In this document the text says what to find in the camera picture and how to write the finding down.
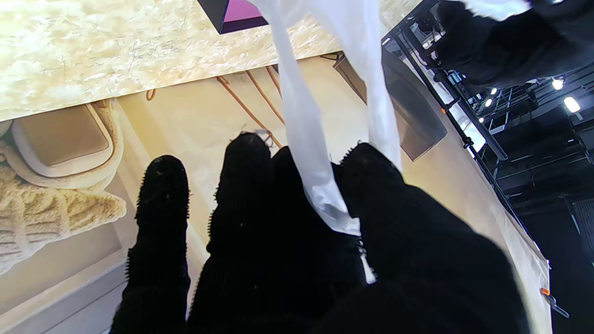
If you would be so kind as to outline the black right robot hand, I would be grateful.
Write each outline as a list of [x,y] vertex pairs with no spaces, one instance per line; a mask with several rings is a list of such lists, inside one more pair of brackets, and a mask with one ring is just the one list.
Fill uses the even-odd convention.
[[148,165],[113,334],[528,334],[513,267],[363,142],[332,165],[360,237],[306,199],[290,148],[255,133],[225,151],[210,254],[187,306],[189,188],[180,160]]

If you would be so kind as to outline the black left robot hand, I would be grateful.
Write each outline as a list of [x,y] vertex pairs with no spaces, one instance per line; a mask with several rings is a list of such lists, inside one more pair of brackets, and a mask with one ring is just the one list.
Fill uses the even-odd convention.
[[593,61],[591,0],[531,0],[503,21],[475,16],[460,1],[441,1],[445,35],[435,44],[439,68],[477,86],[509,86],[551,77]]

